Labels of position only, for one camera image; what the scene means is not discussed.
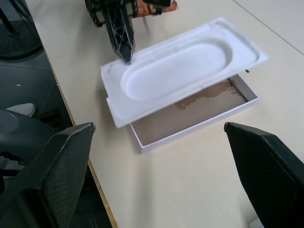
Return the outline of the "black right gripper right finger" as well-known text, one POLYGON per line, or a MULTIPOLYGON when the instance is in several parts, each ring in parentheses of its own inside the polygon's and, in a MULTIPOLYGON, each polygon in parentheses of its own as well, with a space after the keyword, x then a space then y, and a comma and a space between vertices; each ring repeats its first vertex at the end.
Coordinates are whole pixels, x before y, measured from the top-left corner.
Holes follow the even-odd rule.
POLYGON ((226 122, 241 184, 265 228, 304 226, 304 164, 274 134, 226 122))

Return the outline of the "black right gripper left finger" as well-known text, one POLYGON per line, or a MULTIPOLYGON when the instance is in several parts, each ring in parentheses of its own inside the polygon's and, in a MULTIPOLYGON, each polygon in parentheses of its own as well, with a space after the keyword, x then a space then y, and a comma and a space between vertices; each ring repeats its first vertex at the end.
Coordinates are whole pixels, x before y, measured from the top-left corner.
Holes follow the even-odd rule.
POLYGON ((0 195, 2 228, 67 228, 84 183, 94 123, 54 134, 0 195))

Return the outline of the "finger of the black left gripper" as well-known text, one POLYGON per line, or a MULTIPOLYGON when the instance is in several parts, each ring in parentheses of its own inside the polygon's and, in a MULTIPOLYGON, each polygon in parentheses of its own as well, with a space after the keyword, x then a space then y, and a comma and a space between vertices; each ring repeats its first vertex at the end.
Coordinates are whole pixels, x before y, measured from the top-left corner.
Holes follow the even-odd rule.
POLYGON ((135 39, 126 2, 114 0, 106 4, 106 25, 114 52, 126 64, 132 62, 135 39))

